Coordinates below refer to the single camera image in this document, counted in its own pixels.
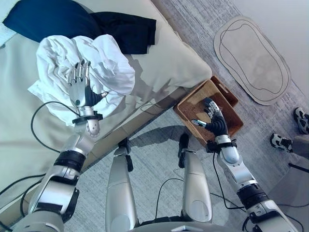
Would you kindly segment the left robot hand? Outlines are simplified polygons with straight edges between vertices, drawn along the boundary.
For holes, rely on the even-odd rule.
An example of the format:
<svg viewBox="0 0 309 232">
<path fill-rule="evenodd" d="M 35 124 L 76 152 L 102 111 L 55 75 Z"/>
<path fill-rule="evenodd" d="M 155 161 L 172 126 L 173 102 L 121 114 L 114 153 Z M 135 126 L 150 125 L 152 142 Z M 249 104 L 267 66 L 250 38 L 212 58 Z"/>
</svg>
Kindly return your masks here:
<svg viewBox="0 0 309 232">
<path fill-rule="evenodd" d="M 109 94 L 95 93 L 90 86 L 90 61 L 76 63 L 68 76 L 69 97 L 75 108 L 93 107 Z"/>
</svg>

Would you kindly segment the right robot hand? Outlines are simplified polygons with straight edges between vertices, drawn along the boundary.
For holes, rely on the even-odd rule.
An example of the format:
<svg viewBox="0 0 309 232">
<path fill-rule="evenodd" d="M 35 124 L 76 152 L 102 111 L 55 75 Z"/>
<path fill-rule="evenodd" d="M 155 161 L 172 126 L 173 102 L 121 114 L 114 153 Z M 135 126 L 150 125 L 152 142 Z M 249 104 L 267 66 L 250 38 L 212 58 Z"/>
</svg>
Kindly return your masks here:
<svg viewBox="0 0 309 232">
<path fill-rule="evenodd" d="M 215 137 L 221 135 L 228 135 L 226 121 L 215 101 L 207 97 L 204 99 L 204 105 L 206 107 L 204 111 L 210 117 L 211 122 L 206 123 L 199 119 L 192 119 L 191 123 L 207 129 L 208 131 L 212 132 Z"/>
</svg>

